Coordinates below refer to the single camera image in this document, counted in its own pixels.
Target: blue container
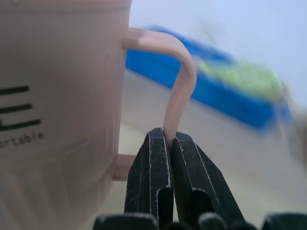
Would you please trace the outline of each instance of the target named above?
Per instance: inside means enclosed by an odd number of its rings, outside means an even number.
[[[171,34],[177,37],[193,56],[204,60],[230,63],[231,57],[211,47],[206,47],[163,27],[151,26],[149,30]],[[168,55],[138,50],[127,51],[126,67],[169,88],[173,87],[180,69],[180,62]],[[275,118],[272,103],[253,98],[198,73],[192,98],[221,111],[249,126],[263,129]]]

